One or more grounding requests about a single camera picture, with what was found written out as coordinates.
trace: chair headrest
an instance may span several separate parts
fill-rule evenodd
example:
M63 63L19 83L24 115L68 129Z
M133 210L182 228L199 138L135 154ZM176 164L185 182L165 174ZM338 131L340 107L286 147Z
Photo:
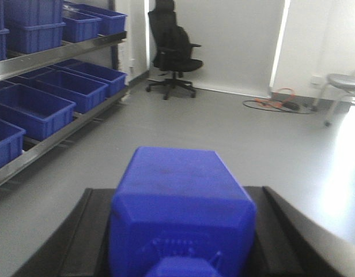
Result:
M175 3L173 0L156 0L155 12L173 12Z

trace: wall outlet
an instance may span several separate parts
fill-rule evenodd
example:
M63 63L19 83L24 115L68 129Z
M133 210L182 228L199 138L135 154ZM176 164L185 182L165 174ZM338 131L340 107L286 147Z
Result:
M323 85L324 79L322 76L313 75L311 77L311 85L315 88L319 88Z
M135 59L130 59L129 60L129 67L133 68L135 66Z

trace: metal shelf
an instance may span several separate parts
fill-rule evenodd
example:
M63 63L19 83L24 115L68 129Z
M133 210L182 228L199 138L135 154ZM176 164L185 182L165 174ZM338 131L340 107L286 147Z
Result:
M0 81L97 49L114 46L125 38L126 32L122 32L0 61Z
M127 90L128 90L127 87L124 88L116 95L106 99L106 101L102 102L95 108L88 111L86 114L80 115L72 123L66 125L64 128L57 131L49 138L39 142L37 145L24 152L15 160L1 167L0 186L6 181L8 181L11 177L19 173L21 170L29 166L35 160L43 156L49 150L54 148L56 145L61 143L61 141L65 140L67 137L75 133L78 129L82 128L84 125L90 122L94 117L98 116L103 111L110 108L116 101L118 101L120 98L125 96Z
M125 38L126 32L122 32L109 36L101 36L95 39L86 40L84 42L66 44L50 50L0 61L0 81L29 72L31 70L42 68L47 65L52 65L53 63L64 61L81 54L89 53L97 49L114 46L123 42L122 39ZM106 99L106 101L88 111L86 114L78 114L72 123L66 125L49 138L39 142L34 147L24 152L15 160L12 160L10 163L1 167L0 186L36 161L38 158L43 156L49 150L54 148L56 145L60 144L61 141L65 140L78 129L82 128L94 117L110 108L116 101L124 97L127 90L128 88L121 90L113 97Z

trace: gray floor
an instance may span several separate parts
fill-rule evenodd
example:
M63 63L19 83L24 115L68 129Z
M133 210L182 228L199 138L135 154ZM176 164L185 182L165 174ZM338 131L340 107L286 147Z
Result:
M213 149L244 186L270 186L312 220L355 244L355 108L312 115L244 107L244 96L197 98L135 86L113 106L0 188L0 277L59 226L85 188L115 188L140 145Z

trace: black office chair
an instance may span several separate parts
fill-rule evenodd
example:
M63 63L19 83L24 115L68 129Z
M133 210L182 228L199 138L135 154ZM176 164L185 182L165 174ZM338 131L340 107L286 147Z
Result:
M182 27L176 23L176 13L173 11L173 0L156 0L156 7L148 13L149 24L157 46L157 54L153 60L153 66L161 71L172 71L172 78L149 84L146 90L155 85L176 86L191 91L191 97L195 98L196 91L192 82L179 80L183 72L191 72L202 67L203 62L191 59L192 48L200 47L189 42L188 35ZM164 100L169 97L169 89L164 95Z

